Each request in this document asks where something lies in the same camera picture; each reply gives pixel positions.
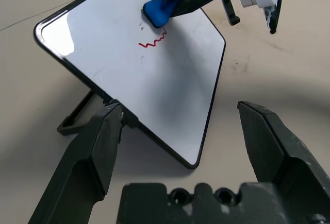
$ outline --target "blue eraser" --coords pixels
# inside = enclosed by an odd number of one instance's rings
[[[175,6],[181,0],[151,0],[143,5],[143,14],[155,28],[160,28],[169,22]]]

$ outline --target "screw hole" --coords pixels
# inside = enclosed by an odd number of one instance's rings
[[[186,205],[191,201],[191,195],[185,189],[178,188],[172,190],[170,199],[176,205]]]
[[[218,189],[214,195],[215,195],[216,199],[224,205],[235,205],[236,204],[235,194],[227,188]]]

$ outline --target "red marker scribble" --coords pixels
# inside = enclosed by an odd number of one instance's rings
[[[163,27],[164,29],[164,32],[162,33],[161,37],[158,39],[158,40],[154,40],[154,44],[150,44],[150,43],[146,43],[145,45],[142,44],[142,43],[139,43],[139,45],[141,45],[142,47],[144,48],[147,48],[148,46],[152,46],[152,47],[155,47],[156,46],[156,42],[160,42],[162,39],[165,38],[165,35],[167,35],[167,32],[165,30],[165,28]]]

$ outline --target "beige floor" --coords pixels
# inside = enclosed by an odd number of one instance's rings
[[[71,139],[56,128],[88,91],[32,37],[38,21],[69,1],[0,0],[2,223],[28,222]],[[261,10],[233,3],[241,17],[235,27],[228,25],[220,2],[205,8],[227,49],[200,166],[186,170],[139,131],[125,130],[109,195],[96,204],[90,223],[115,222],[121,189],[129,182],[163,182],[168,190],[190,191],[208,182],[236,191],[241,182],[254,181],[239,100],[277,112],[330,175],[330,1],[283,0],[274,36]]]

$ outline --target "white board surface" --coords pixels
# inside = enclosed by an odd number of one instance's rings
[[[36,34],[194,165],[225,42],[202,10],[153,28],[147,1],[86,0]]]

